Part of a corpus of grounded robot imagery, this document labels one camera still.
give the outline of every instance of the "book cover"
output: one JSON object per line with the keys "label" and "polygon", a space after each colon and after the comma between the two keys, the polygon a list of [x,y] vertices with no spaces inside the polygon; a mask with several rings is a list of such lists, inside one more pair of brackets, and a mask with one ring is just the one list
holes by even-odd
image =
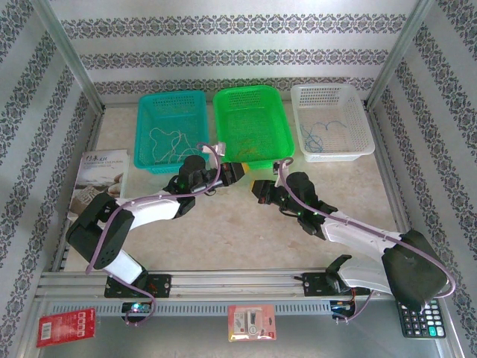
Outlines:
{"label": "book cover", "polygon": [[129,155],[127,149],[87,151],[81,158],[68,219],[74,221],[100,192],[123,198]]}

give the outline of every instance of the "string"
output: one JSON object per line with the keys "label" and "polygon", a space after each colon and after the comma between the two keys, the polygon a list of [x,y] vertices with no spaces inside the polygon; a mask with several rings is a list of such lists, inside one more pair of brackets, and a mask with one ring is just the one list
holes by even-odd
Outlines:
{"label": "string", "polygon": [[328,126],[331,125],[332,123],[339,123],[343,127],[347,127],[340,121],[331,121],[328,122],[327,124],[324,124],[322,122],[315,122],[312,127],[310,128],[309,131],[305,129],[303,125],[300,125],[300,131],[303,139],[305,140],[304,146],[306,151],[310,151],[312,153],[322,153],[323,152],[323,138],[321,136],[318,136],[317,134],[313,134],[313,130],[315,125],[323,125],[325,127],[325,130],[328,130]]}
{"label": "string", "polygon": [[[162,134],[164,134],[166,136],[171,136],[173,134],[176,134],[176,136],[174,138],[172,138],[172,140],[171,140],[171,150],[166,152],[162,156],[162,158],[160,158],[160,159],[157,159],[156,154],[155,154],[157,144],[158,144],[158,141],[155,140],[153,135],[152,135],[152,133],[155,130],[161,132]],[[196,148],[191,147],[191,145],[189,143],[189,140],[187,139],[187,135],[185,135],[184,133],[181,133],[180,131],[172,131],[171,133],[166,133],[162,129],[160,129],[158,127],[155,127],[155,128],[152,128],[151,131],[149,132],[149,137],[154,141],[154,147],[152,148],[152,157],[154,159],[154,164],[163,163],[166,160],[168,161],[167,163],[170,163],[172,161],[173,157],[177,157],[177,159],[175,160],[175,163],[179,163],[180,160],[182,159],[182,157],[185,156],[185,155],[199,154],[200,153]],[[184,145],[187,145],[188,148],[184,149],[184,151],[181,154],[177,154],[176,153],[176,148],[181,144],[181,142]]]}

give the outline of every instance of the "white string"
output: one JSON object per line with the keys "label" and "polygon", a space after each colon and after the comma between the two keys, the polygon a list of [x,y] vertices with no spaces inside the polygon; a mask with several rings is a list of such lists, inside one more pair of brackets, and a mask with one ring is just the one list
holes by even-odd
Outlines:
{"label": "white string", "polygon": [[[161,132],[162,134],[165,134],[166,136],[171,136],[172,134],[177,135],[174,138],[172,138],[172,140],[171,140],[171,150],[168,151],[167,153],[165,153],[162,156],[162,158],[160,158],[160,159],[157,159],[156,154],[155,154],[157,143],[158,143],[157,140],[155,140],[153,138],[153,135],[152,135],[152,132],[155,131],[155,130],[158,130],[159,132]],[[187,135],[185,135],[184,133],[181,133],[180,131],[172,131],[171,133],[166,133],[165,131],[163,131],[160,128],[153,128],[149,132],[149,137],[154,141],[154,147],[152,148],[152,157],[154,158],[154,164],[162,163],[163,160],[167,159],[167,157],[169,157],[168,163],[170,163],[171,160],[172,160],[172,157],[174,157],[174,156],[178,157],[175,163],[179,163],[181,158],[186,154],[187,151],[192,151],[193,154],[199,154],[200,153],[196,148],[191,147],[189,141],[187,140]],[[177,148],[177,146],[179,146],[179,144],[181,143],[183,138],[184,138],[188,148],[186,148],[181,154],[176,154],[176,148]]]}

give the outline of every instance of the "patterned wallpaper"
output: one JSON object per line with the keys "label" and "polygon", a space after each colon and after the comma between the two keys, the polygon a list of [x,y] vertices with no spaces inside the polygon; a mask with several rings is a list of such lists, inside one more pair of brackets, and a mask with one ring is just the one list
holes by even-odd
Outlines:
{"label": "patterned wallpaper", "polygon": [[0,0],[0,357],[15,355],[97,119],[27,0]]}
{"label": "patterned wallpaper", "polygon": [[447,300],[477,357],[476,5],[436,1],[374,108],[408,217],[458,282]]}
{"label": "patterned wallpaper", "polygon": [[51,4],[103,101],[170,90],[353,84],[364,99],[416,0]]}

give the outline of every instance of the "blue string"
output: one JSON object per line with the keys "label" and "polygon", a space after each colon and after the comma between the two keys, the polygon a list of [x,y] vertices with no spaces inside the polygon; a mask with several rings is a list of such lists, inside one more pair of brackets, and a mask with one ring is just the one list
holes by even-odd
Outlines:
{"label": "blue string", "polygon": [[323,139],[316,135],[313,134],[313,129],[315,125],[323,125],[325,127],[325,130],[328,130],[328,126],[331,125],[332,123],[339,123],[343,127],[346,128],[346,125],[341,123],[340,121],[331,121],[328,122],[327,124],[321,123],[321,122],[316,122],[312,125],[310,131],[307,131],[303,125],[300,125],[300,131],[303,139],[305,140],[305,150],[312,152],[312,153],[322,153],[323,152]]}

